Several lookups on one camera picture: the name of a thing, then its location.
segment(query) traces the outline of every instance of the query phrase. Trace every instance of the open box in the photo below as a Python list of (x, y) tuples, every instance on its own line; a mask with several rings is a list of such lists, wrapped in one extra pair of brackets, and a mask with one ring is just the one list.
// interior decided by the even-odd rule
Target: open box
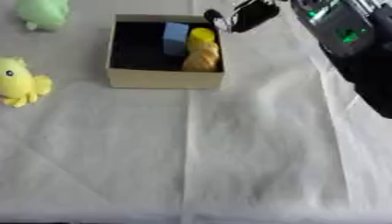
[(164, 54), (163, 34), (166, 22), (206, 27), (219, 33), (203, 17), (116, 15), (106, 63), (110, 84), (114, 88), (218, 88), (225, 73), (220, 50), (217, 72), (181, 71), (185, 57)]

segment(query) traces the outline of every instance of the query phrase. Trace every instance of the yellow toy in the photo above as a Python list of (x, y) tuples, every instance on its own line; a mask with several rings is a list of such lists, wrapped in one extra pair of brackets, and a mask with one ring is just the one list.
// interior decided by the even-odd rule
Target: yellow toy
[(25, 61), (20, 58), (0, 58), (0, 95), (4, 104), (21, 108), (34, 103), (39, 95), (52, 91), (52, 80), (44, 75), (32, 77)]
[(188, 38), (188, 51), (194, 52), (200, 45), (215, 42), (215, 33), (207, 28), (194, 28)]
[(182, 69), (186, 72), (215, 72), (221, 58), (219, 49), (214, 42), (194, 45)]

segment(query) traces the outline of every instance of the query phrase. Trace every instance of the white cloth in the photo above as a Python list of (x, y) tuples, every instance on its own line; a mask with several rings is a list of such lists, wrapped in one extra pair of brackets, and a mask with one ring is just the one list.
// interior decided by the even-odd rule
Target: white cloth
[(253, 31), (222, 35), (221, 90), (185, 91), (109, 87), (113, 14), (238, 1), (75, 0), (55, 33), (26, 31), (13, 2), (0, 1), (0, 53), (24, 57), (56, 88), (36, 105), (0, 106), (0, 218), (208, 223), (193, 215), (274, 220), (390, 203), (390, 122), (298, 41), (287, 5)]

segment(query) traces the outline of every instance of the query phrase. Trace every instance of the yellow octopus toy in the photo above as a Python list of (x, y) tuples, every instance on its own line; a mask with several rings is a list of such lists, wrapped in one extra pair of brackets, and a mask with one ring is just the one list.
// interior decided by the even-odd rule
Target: yellow octopus toy
[(52, 91), (53, 82), (45, 75), (33, 77), (20, 58), (0, 58), (0, 95), (4, 104), (22, 108)]

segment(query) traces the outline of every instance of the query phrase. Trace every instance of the blue cube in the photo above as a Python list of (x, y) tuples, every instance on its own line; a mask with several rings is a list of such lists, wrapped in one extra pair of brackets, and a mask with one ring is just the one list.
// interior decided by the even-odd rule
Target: blue cube
[(164, 53), (170, 56), (185, 56), (189, 25), (166, 23), (164, 29)]

